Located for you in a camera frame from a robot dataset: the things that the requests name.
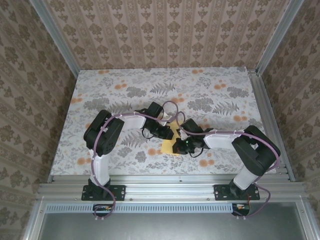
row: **yellow block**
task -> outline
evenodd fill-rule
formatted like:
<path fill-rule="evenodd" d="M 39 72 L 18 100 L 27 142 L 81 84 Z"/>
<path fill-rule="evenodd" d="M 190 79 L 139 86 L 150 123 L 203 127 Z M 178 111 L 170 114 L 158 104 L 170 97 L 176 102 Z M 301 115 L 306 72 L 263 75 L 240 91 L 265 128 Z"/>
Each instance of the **yellow block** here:
<path fill-rule="evenodd" d="M 168 123 L 167 126 L 170 126 L 171 130 L 173 131 L 173 137 L 171 140 L 163 140 L 162 146 L 161 146 L 161 153 L 163 154 L 171 154 L 175 156 L 179 156 L 178 153 L 173 153 L 173 145 L 176 143 L 176 138 L 180 138 L 177 129 L 179 129 L 178 124 L 176 121 L 173 121 L 172 123 Z"/>

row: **metal grate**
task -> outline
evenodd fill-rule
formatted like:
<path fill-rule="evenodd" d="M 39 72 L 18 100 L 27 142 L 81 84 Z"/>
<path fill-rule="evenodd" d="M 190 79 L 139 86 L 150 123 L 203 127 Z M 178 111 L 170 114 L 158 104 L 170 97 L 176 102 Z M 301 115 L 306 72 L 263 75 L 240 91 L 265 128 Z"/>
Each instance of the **metal grate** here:
<path fill-rule="evenodd" d="M 46 213 L 92 213 L 93 203 L 50 203 Z M 232 203 L 117 203 L 114 213 L 232 213 Z"/>

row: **table surface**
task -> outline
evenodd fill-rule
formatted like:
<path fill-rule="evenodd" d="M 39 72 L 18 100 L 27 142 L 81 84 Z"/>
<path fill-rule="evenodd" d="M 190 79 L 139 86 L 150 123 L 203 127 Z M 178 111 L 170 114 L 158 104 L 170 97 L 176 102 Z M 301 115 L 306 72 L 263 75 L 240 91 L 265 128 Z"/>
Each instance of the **table surface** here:
<path fill-rule="evenodd" d="M 241 130 L 256 125 L 263 131 L 245 67 L 82 70 L 79 73 L 51 175 L 91 174 L 83 135 L 98 112 L 127 113 L 177 102 L 187 118 L 202 128 Z M 175 107 L 167 104 L 166 113 Z M 235 150 L 203 151 L 197 158 L 160 152 L 162 140 L 146 139 L 140 129 L 120 134 L 110 153 L 111 175 L 235 174 L 242 161 Z"/>

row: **black mounting bracket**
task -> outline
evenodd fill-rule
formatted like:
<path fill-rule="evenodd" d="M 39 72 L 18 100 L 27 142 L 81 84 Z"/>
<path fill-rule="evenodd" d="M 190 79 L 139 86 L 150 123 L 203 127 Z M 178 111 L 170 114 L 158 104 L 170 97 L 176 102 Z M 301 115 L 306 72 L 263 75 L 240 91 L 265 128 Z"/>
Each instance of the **black mounting bracket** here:
<path fill-rule="evenodd" d="M 231 186 L 229 184 L 216 184 L 213 186 L 214 198 L 216 201 L 247 201 L 250 200 L 260 200 L 259 189 L 251 184 L 243 194 L 239 196 L 234 196 L 231 193 Z"/>
<path fill-rule="evenodd" d="M 109 189 L 114 195 L 117 201 L 124 201 L 126 196 L 126 186 L 125 185 L 110 185 L 110 180 L 105 188 Z M 101 187 L 95 185 L 90 179 L 88 180 L 88 185 L 83 186 L 82 189 L 82 201 L 112 201 L 111 195 Z"/>

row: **patterned wall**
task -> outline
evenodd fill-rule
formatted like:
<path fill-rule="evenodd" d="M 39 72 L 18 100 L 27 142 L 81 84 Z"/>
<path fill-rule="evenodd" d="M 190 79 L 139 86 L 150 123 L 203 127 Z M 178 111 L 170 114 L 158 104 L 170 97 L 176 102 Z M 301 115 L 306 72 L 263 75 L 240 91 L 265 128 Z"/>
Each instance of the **patterned wall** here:
<path fill-rule="evenodd" d="M 255 68 L 289 0 L 45 0 L 81 69 Z"/>
<path fill-rule="evenodd" d="M 305 0 L 263 74 L 296 178 L 320 219 L 320 0 Z"/>
<path fill-rule="evenodd" d="M 18 239 L 46 182 L 75 79 L 29 1 L 0 1 L 0 239 Z"/>

